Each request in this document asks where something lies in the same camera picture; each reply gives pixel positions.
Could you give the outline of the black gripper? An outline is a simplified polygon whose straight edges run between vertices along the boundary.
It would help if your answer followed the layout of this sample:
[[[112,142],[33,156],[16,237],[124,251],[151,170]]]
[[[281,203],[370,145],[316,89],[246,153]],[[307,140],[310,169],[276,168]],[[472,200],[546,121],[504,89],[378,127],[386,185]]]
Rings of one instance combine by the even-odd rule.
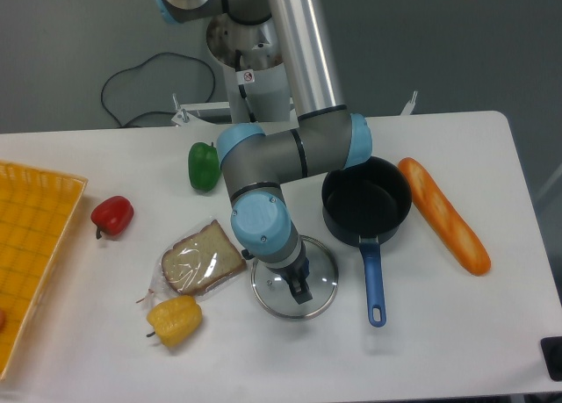
[[[265,268],[274,273],[281,273],[289,270],[289,267],[301,259],[301,254],[306,250],[303,242],[297,242],[293,247],[282,249],[270,255],[260,255],[258,260],[263,263]],[[298,305],[305,304],[313,299],[310,287],[306,281],[303,271],[290,273],[286,283],[290,293]]]

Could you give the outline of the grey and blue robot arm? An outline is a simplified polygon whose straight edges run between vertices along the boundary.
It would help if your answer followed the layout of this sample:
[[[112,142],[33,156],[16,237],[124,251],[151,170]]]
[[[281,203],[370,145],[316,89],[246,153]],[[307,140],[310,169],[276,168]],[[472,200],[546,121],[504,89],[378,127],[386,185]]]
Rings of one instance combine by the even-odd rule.
[[[306,247],[281,187],[365,162],[371,132],[350,114],[320,0],[155,0],[175,23],[209,18],[207,46],[246,111],[217,141],[238,242],[309,301]]]

